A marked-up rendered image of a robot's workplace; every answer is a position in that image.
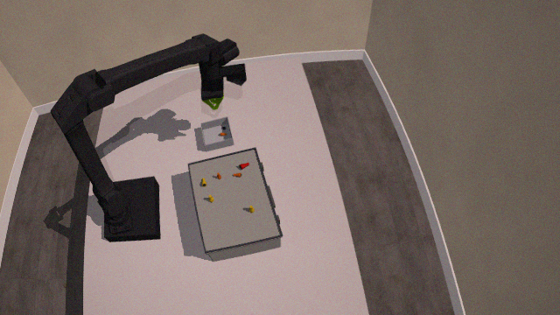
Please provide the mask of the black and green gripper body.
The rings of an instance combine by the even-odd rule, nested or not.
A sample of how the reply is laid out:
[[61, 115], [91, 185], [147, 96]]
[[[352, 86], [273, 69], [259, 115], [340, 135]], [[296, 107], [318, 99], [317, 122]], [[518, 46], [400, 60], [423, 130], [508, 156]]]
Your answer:
[[[213, 99], [213, 98], [221, 98], [221, 97], [224, 96], [223, 90], [212, 92], [212, 89], [211, 89], [210, 79], [216, 77], [219, 73], [220, 73], [220, 71], [215, 76], [209, 77], [209, 78], [201, 76], [201, 100], [202, 101], [208, 100], [208, 99]], [[211, 97], [213, 97], [213, 98], [211, 98]]]

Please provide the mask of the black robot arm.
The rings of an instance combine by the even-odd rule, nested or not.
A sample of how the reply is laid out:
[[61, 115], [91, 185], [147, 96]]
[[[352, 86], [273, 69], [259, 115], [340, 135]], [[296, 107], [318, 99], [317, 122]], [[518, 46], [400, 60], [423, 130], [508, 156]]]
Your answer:
[[109, 178], [83, 119], [114, 103], [115, 95], [123, 90], [187, 65], [199, 63], [200, 74], [206, 78], [220, 71], [210, 79], [212, 92], [224, 90], [223, 77], [241, 86], [247, 78], [245, 63], [225, 66], [239, 54], [237, 44], [228, 38], [219, 42], [206, 34], [196, 35], [179, 45], [120, 66], [80, 74], [55, 103], [51, 109], [52, 117], [93, 184], [93, 193], [109, 220], [113, 235], [133, 230], [130, 199]]

